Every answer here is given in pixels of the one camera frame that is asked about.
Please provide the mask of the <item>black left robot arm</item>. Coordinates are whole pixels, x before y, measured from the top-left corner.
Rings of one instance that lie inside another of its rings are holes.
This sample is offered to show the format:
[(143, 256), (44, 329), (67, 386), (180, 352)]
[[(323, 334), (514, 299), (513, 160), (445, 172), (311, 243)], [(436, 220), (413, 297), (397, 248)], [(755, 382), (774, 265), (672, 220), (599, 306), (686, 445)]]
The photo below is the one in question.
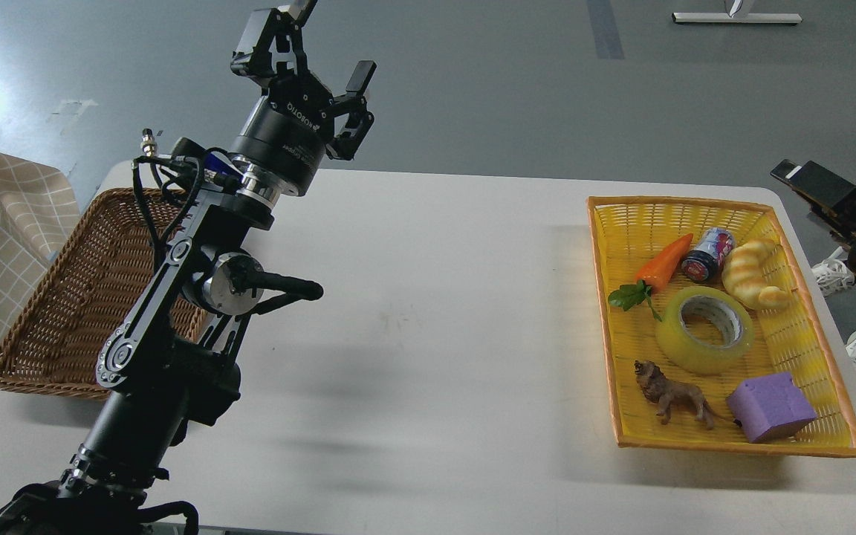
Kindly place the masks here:
[(242, 241), (272, 226), (279, 196), (305, 195), (322, 157), (351, 160), (374, 122), (373, 61), (357, 64), (339, 96), (307, 67), (302, 30), (314, 7), (250, 14), (230, 67), (261, 95), (230, 149), (183, 138), (163, 155), (143, 131), (130, 169), (153, 277), (97, 356), (110, 395), (88, 437), (60, 479), (25, 485), (0, 509), (0, 534), (150, 534), (174, 516), (184, 533), (200, 531), (190, 502), (145, 505), (153, 483), (169, 478), (164, 454), (189, 423), (211, 426), (240, 399), (236, 357), (250, 318), (323, 294), (316, 282), (265, 271)]

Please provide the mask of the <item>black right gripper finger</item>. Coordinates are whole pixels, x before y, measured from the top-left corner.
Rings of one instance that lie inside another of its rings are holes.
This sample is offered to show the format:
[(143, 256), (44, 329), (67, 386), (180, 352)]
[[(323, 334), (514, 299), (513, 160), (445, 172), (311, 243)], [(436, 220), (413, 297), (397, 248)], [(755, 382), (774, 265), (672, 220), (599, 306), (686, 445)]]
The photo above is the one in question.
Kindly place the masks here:
[(798, 165), (782, 160), (770, 176), (805, 200), (837, 241), (847, 246), (856, 242), (856, 184), (814, 161)]

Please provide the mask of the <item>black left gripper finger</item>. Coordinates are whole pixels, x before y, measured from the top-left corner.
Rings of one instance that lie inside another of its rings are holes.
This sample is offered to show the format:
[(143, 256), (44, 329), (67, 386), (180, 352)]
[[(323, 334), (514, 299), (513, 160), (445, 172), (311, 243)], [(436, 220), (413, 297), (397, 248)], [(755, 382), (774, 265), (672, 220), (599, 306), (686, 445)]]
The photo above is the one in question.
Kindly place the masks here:
[(368, 111), (366, 91), (377, 63), (360, 60), (346, 83), (346, 92), (336, 97), (328, 108), (330, 118), (346, 116), (346, 122), (326, 144), (326, 154), (332, 160), (351, 161), (373, 126), (375, 116)]
[(319, 80), (307, 65), (302, 28), (316, 1), (291, 1), (252, 11), (232, 53), (231, 71), (255, 82), (262, 94), (283, 88), (316, 91)]

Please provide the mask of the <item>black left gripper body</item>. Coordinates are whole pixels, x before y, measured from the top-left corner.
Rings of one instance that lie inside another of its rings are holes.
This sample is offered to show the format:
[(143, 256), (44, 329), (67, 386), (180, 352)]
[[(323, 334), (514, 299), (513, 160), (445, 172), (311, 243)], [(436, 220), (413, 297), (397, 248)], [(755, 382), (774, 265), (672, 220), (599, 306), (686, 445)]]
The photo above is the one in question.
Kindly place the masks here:
[(311, 72), (269, 81), (230, 145), (233, 165), (257, 166), (282, 183), (283, 194), (305, 196), (334, 133), (333, 120), (322, 117), (332, 98)]

